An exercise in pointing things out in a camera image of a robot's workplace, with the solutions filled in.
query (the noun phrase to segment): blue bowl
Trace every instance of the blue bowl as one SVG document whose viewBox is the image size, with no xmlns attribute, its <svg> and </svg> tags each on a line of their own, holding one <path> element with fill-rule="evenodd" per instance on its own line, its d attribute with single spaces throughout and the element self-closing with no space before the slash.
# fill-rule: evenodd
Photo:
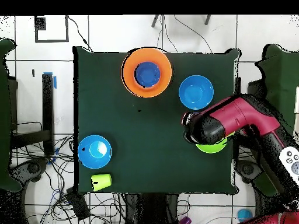
<svg viewBox="0 0 299 224">
<path fill-rule="evenodd" d="M 186 78 L 179 88 L 180 101 L 189 109 L 203 109 L 214 96 L 212 83 L 204 76 L 193 75 Z"/>
<path fill-rule="evenodd" d="M 160 79 L 160 70 L 153 62 L 143 62 L 136 67 L 135 79 L 144 88 L 153 87 Z"/>
<path fill-rule="evenodd" d="M 111 159 L 111 155 L 111 145 L 102 136 L 87 136 L 78 146 L 79 160 L 89 169 L 100 169 L 107 165 Z"/>
</svg>

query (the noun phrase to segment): dark green table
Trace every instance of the dark green table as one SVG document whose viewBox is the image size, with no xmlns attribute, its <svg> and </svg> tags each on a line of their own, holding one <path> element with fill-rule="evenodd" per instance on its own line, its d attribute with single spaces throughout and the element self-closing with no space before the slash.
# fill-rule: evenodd
<svg viewBox="0 0 299 224">
<path fill-rule="evenodd" d="M 110 173 L 112 186 L 102 192 L 119 193 L 226 193 L 231 184 L 232 143 L 221 152 L 206 154 L 183 139 L 180 124 L 188 111 L 179 100 L 180 83 L 203 75 L 214 86 L 209 106 L 234 91 L 234 62 L 239 50 L 226 54 L 166 54 L 173 78 L 159 96 L 143 99 L 124 87 L 120 70 L 127 53 L 88 52 L 78 56 L 79 142 L 101 135 L 112 145 L 112 159 L 101 169 L 79 163 L 79 191 L 92 191 L 91 175 Z"/>
</svg>

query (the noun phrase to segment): white tiled floor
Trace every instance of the white tiled floor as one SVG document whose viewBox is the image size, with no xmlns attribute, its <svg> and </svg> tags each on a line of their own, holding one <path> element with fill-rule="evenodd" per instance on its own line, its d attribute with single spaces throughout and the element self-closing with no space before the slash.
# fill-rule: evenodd
<svg viewBox="0 0 299 224">
<path fill-rule="evenodd" d="M 254 62 L 261 59 L 265 45 L 278 43 L 287 50 L 299 49 L 299 18 L 294 15 L 212 15 L 209 24 L 204 25 L 207 15 L 176 15 L 181 22 L 200 33 L 209 43 L 214 53 L 224 53 L 230 48 L 242 51 L 239 63 L 239 76 L 242 78 L 242 93 L 246 93 L 247 84 L 261 78 L 261 74 Z M 124 15 L 124 16 L 70 16 L 74 19 L 79 32 L 90 44 L 94 51 L 127 52 L 137 47 L 157 46 L 161 24 L 157 20 L 156 26 L 151 27 L 154 15 Z M 168 37 L 179 53 L 210 53 L 204 40 L 196 33 L 179 23 L 173 15 L 165 15 Z M 63 16 L 46 16 L 48 29 L 39 31 L 40 37 L 46 39 L 60 39 L 63 36 Z M 78 34 L 75 23 L 69 23 L 68 43 L 35 43 L 33 16 L 0 16 L 0 37 L 16 41 L 17 47 L 6 56 L 9 73 L 16 76 L 19 82 L 18 90 L 18 122 L 41 121 L 41 75 L 43 72 L 52 72 L 57 77 L 57 88 L 54 89 L 54 114 L 56 139 L 71 135 L 73 129 L 73 54 L 72 46 L 87 45 Z M 60 27 L 51 32 L 51 27 Z M 161 35 L 158 47 L 161 47 Z M 176 50 L 164 33 L 164 50 L 175 53 Z M 19 131 L 38 130 L 39 125 L 20 125 Z M 61 150 L 62 153 L 71 154 L 68 145 Z M 73 163 L 69 163 L 66 170 L 73 171 Z M 47 173 L 51 177 L 53 187 L 57 188 L 57 176 L 52 166 L 48 166 Z M 66 188 L 74 183 L 72 173 L 64 173 Z M 30 183 L 26 194 L 26 213 L 28 216 L 44 214 L 48 209 L 52 197 L 50 180 L 46 174 L 37 183 Z M 192 224 L 236 224 L 239 209 L 249 207 L 253 210 L 255 199 L 253 189 L 244 184 L 236 175 L 235 185 L 239 193 L 223 194 L 192 194 L 190 196 L 190 211 L 188 216 Z M 95 194 L 86 196 L 92 213 L 95 215 L 109 214 L 109 200 L 111 194 L 96 195 L 104 205 L 95 197 Z M 180 195 L 180 200 L 186 200 L 188 194 Z M 186 212 L 186 202 L 179 202 L 179 213 Z M 32 216 L 30 224 L 38 224 L 41 216 Z M 119 215 L 112 221 L 117 223 Z M 70 224 L 68 221 L 52 221 L 49 224 Z M 101 224 L 102 220 L 95 218 L 92 224 Z"/>
</svg>

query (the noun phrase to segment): yellow cup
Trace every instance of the yellow cup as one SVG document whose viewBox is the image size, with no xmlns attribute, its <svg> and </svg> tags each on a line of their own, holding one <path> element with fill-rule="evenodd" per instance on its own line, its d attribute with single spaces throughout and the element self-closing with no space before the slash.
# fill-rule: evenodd
<svg viewBox="0 0 299 224">
<path fill-rule="evenodd" d="M 111 175 L 108 174 L 96 174 L 91 176 L 91 184 L 93 191 L 99 191 L 103 188 L 111 186 Z"/>
</svg>

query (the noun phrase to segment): purple object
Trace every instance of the purple object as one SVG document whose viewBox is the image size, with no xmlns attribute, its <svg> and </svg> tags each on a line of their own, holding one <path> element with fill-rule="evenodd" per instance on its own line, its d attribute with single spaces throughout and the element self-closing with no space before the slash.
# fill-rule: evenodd
<svg viewBox="0 0 299 224">
<path fill-rule="evenodd" d="M 184 218 L 182 218 L 181 220 L 180 220 L 180 224 L 191 224 L 191 219 L 188 217 L 188 216 L 185 216 Z"/>
</svg>

